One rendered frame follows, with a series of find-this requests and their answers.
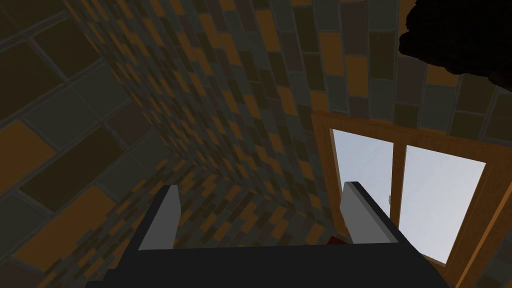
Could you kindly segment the black irregular shape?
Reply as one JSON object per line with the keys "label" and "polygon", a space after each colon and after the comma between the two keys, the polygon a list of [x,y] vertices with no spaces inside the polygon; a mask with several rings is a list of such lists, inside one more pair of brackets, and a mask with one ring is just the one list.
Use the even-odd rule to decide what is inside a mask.
{"label": "black irregular shape", "polygon": [[399,52],[512,92],[512,0],[415,0]]}

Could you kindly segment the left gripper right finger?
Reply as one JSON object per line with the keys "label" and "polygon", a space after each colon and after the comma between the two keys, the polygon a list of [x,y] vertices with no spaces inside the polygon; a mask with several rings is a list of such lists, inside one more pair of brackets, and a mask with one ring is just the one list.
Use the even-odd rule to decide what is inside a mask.
{"label": "left gripper right finger", "polygon": [[339,209],[354,244],[399,242],[396,227],[359,182],[343,184]]}

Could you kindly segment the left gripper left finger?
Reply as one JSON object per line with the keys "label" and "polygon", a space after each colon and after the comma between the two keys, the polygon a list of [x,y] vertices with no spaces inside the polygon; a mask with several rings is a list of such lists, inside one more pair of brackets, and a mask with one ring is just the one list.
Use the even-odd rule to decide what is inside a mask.
{"label": "left gripper left finger", "polygon": [[180,217],[179,189],[177,185],[171,185],[158,205],[138,250],[173,249]]}

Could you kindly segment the wooden framed window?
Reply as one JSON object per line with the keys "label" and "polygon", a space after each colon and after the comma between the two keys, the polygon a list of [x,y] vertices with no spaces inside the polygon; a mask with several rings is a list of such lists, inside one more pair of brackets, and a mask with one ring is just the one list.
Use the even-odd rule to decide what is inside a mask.
{"label": "wooden framed window", "polygon": [[369,194],[454,288],[473,288],[512,229],[512,147],[314,111],[335,228],[350,234],[342,181]]}

